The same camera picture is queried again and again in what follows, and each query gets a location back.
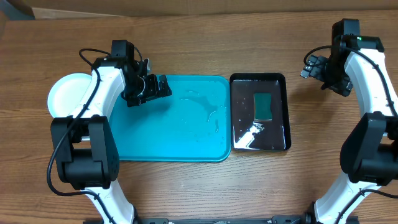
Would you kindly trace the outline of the light blue round plate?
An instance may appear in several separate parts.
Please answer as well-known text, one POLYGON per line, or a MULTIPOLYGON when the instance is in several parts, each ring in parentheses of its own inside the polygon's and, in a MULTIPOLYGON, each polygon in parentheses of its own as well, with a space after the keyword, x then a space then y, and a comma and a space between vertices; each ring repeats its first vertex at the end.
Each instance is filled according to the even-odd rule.
POLYGON ((68 116, 84 96, 91 76, 72 73, 57 81, 47 97, 47 108, 53 118, 68 116))

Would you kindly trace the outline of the green dish sponge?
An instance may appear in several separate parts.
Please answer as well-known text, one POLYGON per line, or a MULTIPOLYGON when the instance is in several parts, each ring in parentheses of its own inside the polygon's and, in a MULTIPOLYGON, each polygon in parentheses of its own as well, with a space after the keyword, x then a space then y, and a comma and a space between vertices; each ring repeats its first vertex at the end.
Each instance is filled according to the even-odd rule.
POLYGON ((256 121, 272 120, 271 102, 270 93, 254 94, 254 119, 256 121))

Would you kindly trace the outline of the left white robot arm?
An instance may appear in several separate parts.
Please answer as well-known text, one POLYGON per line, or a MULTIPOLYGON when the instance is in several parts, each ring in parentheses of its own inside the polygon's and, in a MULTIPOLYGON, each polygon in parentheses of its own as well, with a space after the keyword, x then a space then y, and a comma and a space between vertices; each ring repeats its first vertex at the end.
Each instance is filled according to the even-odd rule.
POLYGON ((139 223, 119 182, 119 153, 109 124, 118 97, 128 106, 172 94, 165 75, 147 71, 148 60, 100 57, 90 63, 91 81, 76 107, 53 119, 53 153, 46 181, 56 195, 87 196, 104 223, 139 223))

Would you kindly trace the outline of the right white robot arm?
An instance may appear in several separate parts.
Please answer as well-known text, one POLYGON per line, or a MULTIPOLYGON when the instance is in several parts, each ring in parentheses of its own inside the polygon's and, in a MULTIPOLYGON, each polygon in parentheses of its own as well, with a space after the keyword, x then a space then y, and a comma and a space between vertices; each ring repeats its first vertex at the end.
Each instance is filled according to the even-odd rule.
POLYGON ((361 119, 340 151, 341 174, 299 223, 357 223, 351 212, 371 193, 397 179, 397 95, 389 79, 384 47, 378 37, 338 34, 329 58, 304 58, 301 76, 331 88, 343 80, 353 86, 361 119))

